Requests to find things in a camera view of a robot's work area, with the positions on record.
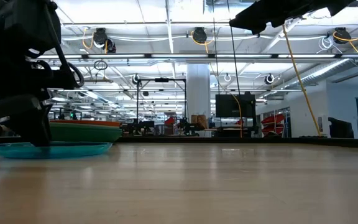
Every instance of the yellow cable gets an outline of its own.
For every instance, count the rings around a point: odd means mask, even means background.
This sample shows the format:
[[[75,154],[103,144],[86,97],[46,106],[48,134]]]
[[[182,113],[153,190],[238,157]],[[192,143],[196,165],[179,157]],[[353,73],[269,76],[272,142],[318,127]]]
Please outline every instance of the yellow cable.
[[[358,53],[358,49],[353,45],[353,43],[351,41],[349,41],[349,44],[351,44],[353,49]]]
[[[240,102],[237,100],[237,98],[231,93],[231,92],[228,92],[230,93],[234,99],[237,101],[237,104],[239,105],[239,111],[240,111],[240,138],[242,138],[242,115],[241,115],[241,105],[240,105]]]
[[[208,43],[200,44],[200,43],[198,43],[197,41],[194,40],[193,34],[194,34],[194,31],[191,31],[190,35],[191,35],[191,39],[193,40],[193,42],[196,43],[196,44],[198,44],[198,45],[205,45],[205,50],[206,50],[206,53],[208,54],[208,47],[207,47],[207,45],[209,45],[210,43],[212,43],[212,41],[214,41],[214,39],[212,39],[212,40],[209,41]]]
[[[291,55],[291,60],[292,60],[293,68],[294,68],[294,70],[295,70],[296,76],[298,77],[299,84],[301,85],[302,92],[303,92],[303,94],[304,94],[304,96],[305,96],[306,103],[308,104],[308,108],[309,108],[311,117],[313,118],[314,125],[316,126],[316,130],[317,130],[318,136],[321,136],[321,132],[320,132],[320,129],[318,128],[318,124],[317,124],[316,118],[314,117],[313,110],[311,109],[311,106],[310,106],[308,94],[306,93],[306,90],[305,90],[305,88],[304,88],[304,86],[303,86],[303,83],[302,83],[302,79],[301,79],[301,77],[299,76],[299,71],[298,71],[298,69],[297,69],[297,67],[296,67],[296,63],[295,63],[295,60],[294,60],[294,58],[293,58],[293,53],[292,53],[290,41],[288,40],[288,34],[287,34],[287,31],[285,30],[285,26],[284,26],[284,25],[283,25],[283,31],[284,31],[284,35],[285,35],[285,40],[287,41],[288,51],[290,52],[290,55]]]
[[[84,47],[85,47],[86,49],[91,49],[91,48],[92,48],[92,46],[93,46],[93,36],[94,36],[94,32],[92,33],[92,42],[91,42],[91,46],[90,46],[90,47],[88,47],[88,46],[85,44],[85,39],[82,39],[82,45],[84,45]]]
[[[356,39],[343,39],[343,38],[340,38],[340,37],[335,36],[336,33],[337,33],[337,32],[335,31],[335,32],[333,33],[333,36],[334,36],[335,38],[337,38],[338,40],[343,40],[343,41],[356,41],[356,40],[358,40],[358,38],[356,38]]]

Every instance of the red object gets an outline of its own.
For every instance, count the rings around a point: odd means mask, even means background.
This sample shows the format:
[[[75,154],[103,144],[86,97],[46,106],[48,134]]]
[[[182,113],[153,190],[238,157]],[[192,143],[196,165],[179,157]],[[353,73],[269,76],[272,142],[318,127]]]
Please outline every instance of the red object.
[[[270,131],[274,131],[276,132],[277,134],[281,134],[284,130],[284,125],[283,124],[276,124],[276,128],[274,129],[274,124],[271,124],[271,125],[268,125],[266,127],[264,127],[262,129],[262,133],[263,134],[267,134],[269,133]]]
[[[175,122],[175,119],[173,119],[172,117],[170,117],[169,119],[167,119],[164,124],[165,125],[171,125],[171,124],[174,124]]]
[[[114,121],[81,121],[81,120],[51,120],[52,123],[65,123],[65,124],[92,124],[92,125],[103,125],[103,126],[114,126],[119,127],[120,122]]]
[[[281,123],[284,120],[284,115],[283,114],[276,114],[275,116],[270,116],[268,118],[265,118],[262,121],[262,124],[274,124],[274,121],[276,122],[276,124]]]
[[[241,125],[241,120],[237,121],[236,124]]]

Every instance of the black monitor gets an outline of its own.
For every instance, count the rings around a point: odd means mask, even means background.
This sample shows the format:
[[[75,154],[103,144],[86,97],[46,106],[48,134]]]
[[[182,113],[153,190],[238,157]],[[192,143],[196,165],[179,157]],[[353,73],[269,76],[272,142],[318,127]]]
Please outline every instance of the black monitor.
[[[215,95],[216,99],[216,116],[218,118],[239,118],[239,104],[233,95]],[[255,95],[241,95],[241,115],[243,118],[254,118],[255,112]]]

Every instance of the orange plate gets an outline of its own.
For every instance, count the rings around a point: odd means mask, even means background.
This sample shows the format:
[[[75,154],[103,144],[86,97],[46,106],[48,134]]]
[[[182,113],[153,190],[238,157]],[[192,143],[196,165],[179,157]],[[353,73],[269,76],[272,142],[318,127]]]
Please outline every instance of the orange plate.
[[[114,121],[80,121],[80,120],[51,120],[53,123],[66,123],[66,124],[93,124],[103,126],[114,126],[119,127],[120,122]]]

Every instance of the pole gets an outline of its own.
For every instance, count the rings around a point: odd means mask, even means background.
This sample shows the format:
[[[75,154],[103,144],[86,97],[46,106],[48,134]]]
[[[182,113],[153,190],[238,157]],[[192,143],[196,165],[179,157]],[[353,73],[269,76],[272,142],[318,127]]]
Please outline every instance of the pole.
[[[187,115],[186,115],[186,109],[187,109],[187,83],[186,83],[186,81],[184,81],[185,82],[185,118],[186,118],[186,121],[188,121],[188,117],[187,117]]]
[[[141,81],[138,80],[136,83],[136,122],[139,123],[139,83]]]

